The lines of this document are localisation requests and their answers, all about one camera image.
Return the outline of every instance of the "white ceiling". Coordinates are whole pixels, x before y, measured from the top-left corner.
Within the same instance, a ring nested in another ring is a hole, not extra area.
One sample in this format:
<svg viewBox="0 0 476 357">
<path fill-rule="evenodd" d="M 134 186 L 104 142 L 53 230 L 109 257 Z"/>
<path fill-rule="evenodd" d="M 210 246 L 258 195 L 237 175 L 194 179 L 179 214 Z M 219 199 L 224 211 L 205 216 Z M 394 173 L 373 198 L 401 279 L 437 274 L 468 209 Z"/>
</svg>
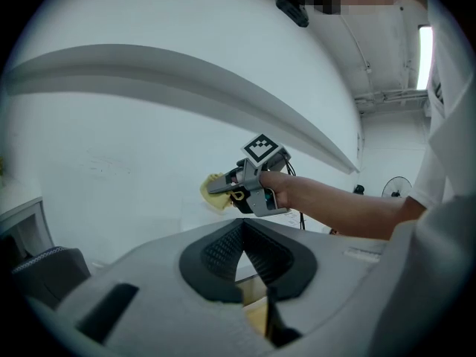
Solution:
<svg viewBox="0 0 476 357">
<path fill-rule="evenodd" d="M 307 12 L 310 23 L 303 30 L 329 51 L 362 113 L 422 107 L 425 93 L 406 91 L 417 85 L 418 26 L 428 24 L 418 3 L 398 0 L 393 6 L 353 8 L 351 14 L 332 16 L 312 7 Z"/>
</svg>

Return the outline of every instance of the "black slot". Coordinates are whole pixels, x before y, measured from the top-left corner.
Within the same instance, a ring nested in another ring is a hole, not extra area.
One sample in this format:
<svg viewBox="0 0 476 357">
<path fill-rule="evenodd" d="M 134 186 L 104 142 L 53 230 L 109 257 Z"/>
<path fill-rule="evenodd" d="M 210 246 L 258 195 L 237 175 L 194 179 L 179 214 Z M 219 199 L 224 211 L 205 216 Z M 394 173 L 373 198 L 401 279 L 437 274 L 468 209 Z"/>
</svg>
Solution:
<svg viewBox="0 0 476 357">
<path fill-rule="evenodd" d="M 77 329 L 93 340 L 103 343 L 139 290 L 132 284 L 117 284 L 107 296 L 78 323 Z"/>
</svg>

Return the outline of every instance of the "human arm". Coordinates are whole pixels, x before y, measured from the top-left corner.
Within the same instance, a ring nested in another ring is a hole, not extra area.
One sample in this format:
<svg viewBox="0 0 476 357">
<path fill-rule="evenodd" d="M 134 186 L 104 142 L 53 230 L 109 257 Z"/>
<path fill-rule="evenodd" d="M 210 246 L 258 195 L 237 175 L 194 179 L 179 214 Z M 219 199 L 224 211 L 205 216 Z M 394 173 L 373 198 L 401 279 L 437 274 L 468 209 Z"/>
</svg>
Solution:
<svg viewBox="0 0 476 357">
<path fill-rule="evenodd" d="M 280 208 L 292 208 L 351 237 L 390 239 L 400 222 L 418 219 L 425 211 L 419 202 L 361 196 L 310 178 L 263 172 L 261 185 L 277 195 Z"/>
</svg>

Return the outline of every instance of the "yellow object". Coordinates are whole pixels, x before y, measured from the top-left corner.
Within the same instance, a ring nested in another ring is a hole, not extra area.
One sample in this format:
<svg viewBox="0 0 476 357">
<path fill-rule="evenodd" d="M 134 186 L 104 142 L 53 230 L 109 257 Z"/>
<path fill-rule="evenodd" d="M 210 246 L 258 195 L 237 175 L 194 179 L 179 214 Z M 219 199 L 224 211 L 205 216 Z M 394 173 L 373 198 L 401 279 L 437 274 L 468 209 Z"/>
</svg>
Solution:
<svg viewBox="0 0 476 357">
<path fill-rule="evenodd" d="M 231 206 L 230 192 L 210 194 L 207 190 L 208 184 L 215 181 L 220 176 L 223 176 L 223 173 L 214 173 L 207 177 L 207 179 L 200 186 L 200 193 L 206 202 L 218 210 L 224 210 L 228 206 Z"/>
</svg>

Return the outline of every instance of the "fluorescent light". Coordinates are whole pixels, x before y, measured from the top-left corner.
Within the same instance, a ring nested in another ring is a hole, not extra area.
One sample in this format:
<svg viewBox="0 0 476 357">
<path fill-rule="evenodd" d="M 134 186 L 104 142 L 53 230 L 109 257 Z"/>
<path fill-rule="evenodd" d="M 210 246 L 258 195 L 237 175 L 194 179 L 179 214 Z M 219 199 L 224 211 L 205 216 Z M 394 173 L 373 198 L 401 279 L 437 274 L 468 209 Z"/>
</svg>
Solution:
<svg viewBox="0 0 476 357">
<path fill-rule="evenodd" d="M 433 29 L 419 29 L 419 73 L 417 90 L 426 90 L 430 79 L 431 59 L 433 58 Z"/>
</svg>

